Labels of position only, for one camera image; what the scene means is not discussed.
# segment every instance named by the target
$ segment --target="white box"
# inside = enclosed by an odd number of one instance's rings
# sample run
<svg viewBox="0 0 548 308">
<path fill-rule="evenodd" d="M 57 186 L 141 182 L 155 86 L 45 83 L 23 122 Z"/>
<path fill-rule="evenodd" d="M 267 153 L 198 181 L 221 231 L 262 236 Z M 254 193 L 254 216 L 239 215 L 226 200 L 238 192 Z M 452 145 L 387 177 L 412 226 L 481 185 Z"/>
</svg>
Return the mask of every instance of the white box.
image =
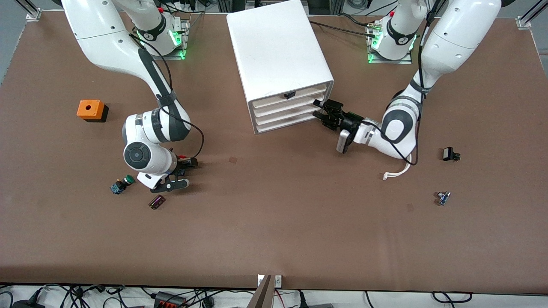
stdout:
<svg viewBox="0 0 548 308">
<path fill-rule="evenodd" d="M 300 0 L 226 20 L 255 134 L 313 119 L 312 103 L 329 98 L 333 76 Z"/>
</svg>

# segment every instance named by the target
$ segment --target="orange cube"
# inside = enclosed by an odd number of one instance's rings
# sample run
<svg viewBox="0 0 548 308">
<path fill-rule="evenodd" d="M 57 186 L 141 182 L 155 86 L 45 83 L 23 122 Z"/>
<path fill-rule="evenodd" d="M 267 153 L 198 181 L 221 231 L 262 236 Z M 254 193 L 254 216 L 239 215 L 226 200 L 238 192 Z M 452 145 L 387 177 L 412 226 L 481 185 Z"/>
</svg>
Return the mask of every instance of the orange cube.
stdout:
<svg viewBox="0 0 548 308">
<path fill-rule="evenodd" d="M 109 107 L 98 99 L 83 99 L 80 101 L 76 115 L 86 122 L 106 122 Z"/>
</svg>

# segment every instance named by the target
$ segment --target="black round joint cap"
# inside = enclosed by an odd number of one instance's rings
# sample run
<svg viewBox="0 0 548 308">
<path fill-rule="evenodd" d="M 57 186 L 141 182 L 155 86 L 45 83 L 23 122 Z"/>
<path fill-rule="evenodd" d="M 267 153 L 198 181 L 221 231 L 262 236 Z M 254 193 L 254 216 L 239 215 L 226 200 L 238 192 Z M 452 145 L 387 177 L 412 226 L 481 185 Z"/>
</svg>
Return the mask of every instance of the black round joint cap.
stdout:
<svg viewBox="0 0 548 308">
<path fill-rule="evenodd" d="M 144 169 L 150 161 L 150 149 L 142 142 L 132 142 L 125 148 L 124 160 L 135 169 Z"/>
</svg>

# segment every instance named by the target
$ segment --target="table surface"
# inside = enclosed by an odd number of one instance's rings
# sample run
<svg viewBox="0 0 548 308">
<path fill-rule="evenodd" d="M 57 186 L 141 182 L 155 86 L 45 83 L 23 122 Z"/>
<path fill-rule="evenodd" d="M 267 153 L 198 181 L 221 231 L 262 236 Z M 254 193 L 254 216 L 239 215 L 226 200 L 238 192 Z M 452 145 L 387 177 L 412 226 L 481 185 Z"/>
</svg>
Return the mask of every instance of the table surface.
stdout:
<svg viewBox="0 0 548 308">
<path fill-rule="evenodd" d="M 331 98 L 381 120 L 416 65 L 367 64 L 363 37 L 313 28 Z M 169 65 L 205 146 L 191 186 L 154 211 L 143 185 L 109 191 L 130 172 L 123 121 L 155 106 L 146 84 L 91 64 L 63 12 L 26 26 L 0 88 L 0 281 L 252 288 L 276 273 L 285 288 L 548 292 L 548 82 L 514 20 L 436 84 L 419 164 L 387 181 L 402 161 L 341 155 L 319 121 L 253 134 L 226 16 L 202 16 Z M 79 119 L 81 99 L 106 103 L 107 122 Z M 460 162 L 440 159 L 447 146 Z"/>
</svg>

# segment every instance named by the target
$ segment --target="robotic arm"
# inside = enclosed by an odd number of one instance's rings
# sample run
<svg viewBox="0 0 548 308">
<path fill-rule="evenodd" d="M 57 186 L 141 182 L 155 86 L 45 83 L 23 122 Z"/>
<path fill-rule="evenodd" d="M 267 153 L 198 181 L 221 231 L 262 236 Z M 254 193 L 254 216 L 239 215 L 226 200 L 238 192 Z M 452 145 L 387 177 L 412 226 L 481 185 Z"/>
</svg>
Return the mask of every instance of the robotic arm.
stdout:
<svg viewBox="0 0 548 308">
<path fill-rule="evenodd" d="M 422 4 L 420 2 L 421 0 L 399 0 L 392 25 L 402 25 L 401 21 L 396 22 L 397 16 L 418 16 L 418 13 L 426 15 L 424 1 Z M 493 24 L 500 7 L 500 0 L 449 0 L 445 13 L 424 44 L 421 57 L 422 80 L 421 71 L 417 71 L 406 89 L 397 93 L 390 101 L 381 123 L 351 112 L 343 112 L 343 105 L 335 101 L 328 100 L 322 106 L 316 104 L 322 109 L 314 115 L 322 120 L 323 125 L 332 130 L 341 130 L 337 150 L 345 153 L 348 146 L 356 142 L 374 147 L 388 156 L 406 160 L 416 146 L 415 131 L 423 108 L 423 95 L 432 89 L 443 74 L 454 72 L 470 57 Z M 417 20 L 418 18 L 410 18 L 407 20 L 408 26 L 401 27 L 398 31 L 412 33 L 414 36 L 421 22 L 416 22 Z M 390 24 L 390 20 L 386 21 L 383 28 L 390 27 Z M 388 46 L 386 50 L 394 51 L 388 54 L 394 57 L 405 56 L 408 46 L 398 45 L 398 40 L 390 34 L 383 38 L 378 44 L 379 51 L 384 48 L 384 44 Z"/>
<path fill-rule="evenodd" d="M 159 144 L 187 136 L 191 128 L 188 114 L 150 53 L 130 38 L 112 0 L 62 3 L 72 32 L 89 61 L 108 71 L 139 77 L 154 93 L 159 108 L 129 116 L 122 136 L 126 144 L 125 162 L 139 171 L 137 178 L 145 186 L 156 189 L 179 164 L 177 156 Z M 116 0 L 116 3 L 128 13 L 141 36 L 156 45 L 160 53 L 169 53 L 176 47 L 166 27 L 170 15 L 160 14 L 152 0 Z M 186 179 L 182 181 L 176 188 L 189 184 Z"/>
</svg>

